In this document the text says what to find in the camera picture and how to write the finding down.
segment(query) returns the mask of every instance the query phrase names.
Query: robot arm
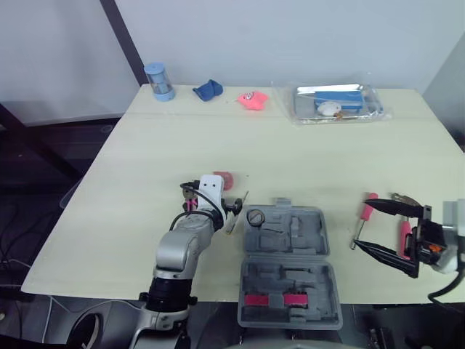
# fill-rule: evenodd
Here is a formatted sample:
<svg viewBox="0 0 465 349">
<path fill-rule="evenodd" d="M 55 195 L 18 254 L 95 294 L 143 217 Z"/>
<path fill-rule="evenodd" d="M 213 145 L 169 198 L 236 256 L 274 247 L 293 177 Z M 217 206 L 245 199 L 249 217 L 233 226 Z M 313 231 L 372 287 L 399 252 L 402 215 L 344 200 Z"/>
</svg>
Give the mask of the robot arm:
<svg viewBox="0 0 465 349">
<path fill-rule="evenodd" d="M 198 258 L 226 220 L 223 185 L 222 177 L 213 174 L 203 175 L 200 182 L 181 185 L 198 194 L 198 207 L 176 217 L 171 230 L 160 240 L 152 284 L 148 293 L 141 294 L 146 304 L 141 309 L 130 348 L 137 347 L 138 338 L 145 330 L 174 332 L 182 338 L 190 306 L 197 303 L 196 297 L 190 296 L 190 290 Z M 229 209 L 238 214 L 242 201 L 236 200 Z"/>
</svg>

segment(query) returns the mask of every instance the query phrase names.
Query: red object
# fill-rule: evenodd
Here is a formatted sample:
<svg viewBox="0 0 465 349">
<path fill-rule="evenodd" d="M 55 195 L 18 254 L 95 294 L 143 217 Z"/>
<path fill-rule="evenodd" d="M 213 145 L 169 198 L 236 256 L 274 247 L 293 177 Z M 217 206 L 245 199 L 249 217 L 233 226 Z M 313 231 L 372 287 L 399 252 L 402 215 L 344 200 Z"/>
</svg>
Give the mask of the red object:
<svg viewBox="0 0 465 349">
<path fill-rule="evenodd" d="M 283 294 L 283 298 L 284 305 L 308 305 L 307 294 Z M 270 305 L 270 299 L 264 295 L 246 294 L 244 305 L 267 307 Z"/>
<path fill-rule="evenodd" d="M 307 305 L 307 294 L 285 294 L 284 305 Z"/>
<path fill-rule="evenodd" d="M 407 236 L 412 234 L 412 227 L 407 220 L 404 220 L 400 223 L 400 251 L 399 255 L 406 260 L 409 260 L 410 257 L 405 254 L 405 244 L 407 243 Z"/>
<path fill-rule="evenodd" d="M 245 305 L 261 305 L 268 306 L 268 296 L 256 296 L 254 294 L 246 294 L 244 298 Z"/>
<path fill-rule="evenodd" d="M 223 180 L 225 180 L 225 186 L 223 187 L 223 190 L 229 190 L 233 187 L 234 185 L 234 178 L 233 175 L 230 172 L 226 171 L 215 171 L 213 172 L 214 175 L 218 175 L 223 177 Z"/>
<path fill-rule="evenodd" d="M 377 193 L 370 193 L 370 195 L 368 195 L 368 198 L 378 198 L 378 194 Z M 373 212 L 374 208 L 365 204 L 365 207 L 363 208 L 363 212 L 360 216 L 360 219 L 361 220 L 365 220 L 366 222 L 370 220 L 370 216 L 371 216 L 371 212 Z"/>
</svg>

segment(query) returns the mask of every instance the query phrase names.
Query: red foam insert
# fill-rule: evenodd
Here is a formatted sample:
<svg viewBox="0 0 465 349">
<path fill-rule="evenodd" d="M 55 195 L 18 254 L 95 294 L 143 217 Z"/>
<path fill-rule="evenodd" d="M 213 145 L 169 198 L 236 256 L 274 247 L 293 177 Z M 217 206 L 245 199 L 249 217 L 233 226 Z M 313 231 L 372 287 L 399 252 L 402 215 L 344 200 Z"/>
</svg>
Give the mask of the red foam insert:
<svg viewBox="0 0 465 349">
<path fill-rule="evenodd" d="M 308 296 L 306 294 L 285 294 L 284 304 L 285 305 L 307 305 Z"/>
<path fill-rule="evenodd" d="M 256 296 L 254 294 L 246 294 L 244 297 L 244 304 L 245 305 L 260 305 L 260 306 L 268 306 L 268 296 Z"/>
</svg>

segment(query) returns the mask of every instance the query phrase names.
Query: blue container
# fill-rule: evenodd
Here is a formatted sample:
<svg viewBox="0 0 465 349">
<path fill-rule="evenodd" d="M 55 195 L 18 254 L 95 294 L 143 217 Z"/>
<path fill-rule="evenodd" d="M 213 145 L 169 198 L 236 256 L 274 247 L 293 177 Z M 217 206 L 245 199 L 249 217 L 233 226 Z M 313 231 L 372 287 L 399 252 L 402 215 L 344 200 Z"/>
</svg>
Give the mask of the blue container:
<svg viewBox="0 0 465 349">
<path fill-rule="evenodd" d="M 174 98 L 174 89 L 165 72 L 163 63 L 151 63 L 144 67 L 144 72 L 157 100 L 166 102 Z"/>
</svg>

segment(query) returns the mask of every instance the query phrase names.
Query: pink object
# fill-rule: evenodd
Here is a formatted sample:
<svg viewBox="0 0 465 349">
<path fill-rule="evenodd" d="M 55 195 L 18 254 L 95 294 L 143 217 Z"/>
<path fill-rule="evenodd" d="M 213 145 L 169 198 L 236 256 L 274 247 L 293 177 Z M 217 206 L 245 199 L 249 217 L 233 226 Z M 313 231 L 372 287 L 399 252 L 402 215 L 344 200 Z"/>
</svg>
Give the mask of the pink object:
<svg viewBox="0 0 465 349">
<path fill-rule="evenodd" d="M 407 244 L 407 236 L 412 234 L 412 227 L 407 220 L 404 220 L 400 223 L 400 251 L 399 255 L 406 260 L 409 260 L 410 257 L 405 254 L 405 244 Z"/>
<path fill-rule="evenodd" d="M 187 204 L 187 211 L 188 212 L 195 210 L 197 208 L 197 206 L 198 206 L 196 198 L 186 200 L 186 204 Z"/>
<path fill-rule="evenodd" d="M 259 305 L 262 307 L 268 306 L 268 296 L 256 296 L 253 294 L 246 294 L 244 297 L 244 305 Z"/>
<path fill-rule="evenodd" d="M 370 193 L 368 195 L 368 198 L 378 198 L 377 193 Z M 361 220 L 365 220 L 366 222 L 370 220 L 371 212 L 373 212 L 373 207 L 365 204 L 365 207 L 363 208 L 362 215 L 360 216 Z"/>
<path fill-rule="evenodd" d="M 214 175 L 218 175 L 223 177 L 223 180 L 225 180 L 225 186 L 223 187 L 223 190 L 229 190 L 233 187 L 234 185 L 234 178 L 233 175 L 230 172 L 226 171 L 215 171 L 213 172 Z"/>
<path fill-rule="evenodd" d="M 285 305 L 308 305 L 308 296 L 306 294 L 285 294 Z"/>
<path fill-rule="evenodd" d="M 238 97 L 238 101 L 247 109 L 253 111 L 261 111 L 264 109 L 264 103 L 268 99 L 265 93 L 258 91 L 253 91 L 249 93 L 244 93 Z"/>
<path fill-rule="evenodd" d="M 308 296 L 306 294 L 283 294 L 283 299 L 284 305 L 308 305 Z M 270 305 L 270 299 L 264 295 L 246 294 L 244 305 L 267 307 Z"/>
</svg>

